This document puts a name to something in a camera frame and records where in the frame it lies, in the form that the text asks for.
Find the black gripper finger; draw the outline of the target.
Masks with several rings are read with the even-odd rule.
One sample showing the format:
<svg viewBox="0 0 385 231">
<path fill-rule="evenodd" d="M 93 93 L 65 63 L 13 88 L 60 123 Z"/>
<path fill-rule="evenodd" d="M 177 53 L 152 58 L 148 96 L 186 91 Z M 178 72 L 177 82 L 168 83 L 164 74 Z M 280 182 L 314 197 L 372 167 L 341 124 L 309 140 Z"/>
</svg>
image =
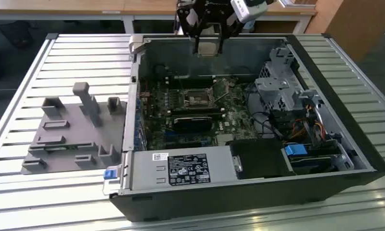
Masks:
<svg viewBox="0 0 385 231">
<path fill-rule="evenodd" d="M 176 21 L 182 33 L 193 42 L 193 54 L 197 53 L 200 35 L 205 26 L 205 1 L 178 0 L 176 2 Z"/>
<path fill-rule="evenodd" d="M 224 42 L 228 38 L 238 36 L 244 28 L 244 23 L 240 22 L 236 12 L 222 16 L 220 22 L 220 39 L 218 39 L 218 53 L 222 53 Z"/>
</svg>

